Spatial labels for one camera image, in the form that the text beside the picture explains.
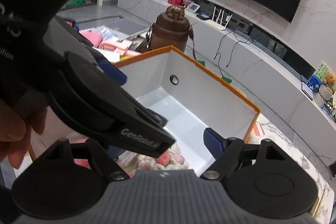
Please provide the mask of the person's left hand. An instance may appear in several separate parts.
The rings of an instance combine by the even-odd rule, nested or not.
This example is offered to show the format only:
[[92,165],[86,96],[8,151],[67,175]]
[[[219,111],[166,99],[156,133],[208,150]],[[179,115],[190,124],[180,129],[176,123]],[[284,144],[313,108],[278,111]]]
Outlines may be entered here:
[[8,158],[10,165],[18,169],[30,145],[31,132],[39,135],[45,130],[47,100],[43,93],[28,91],[23,106],[12,108],[1,92],[1,160]]

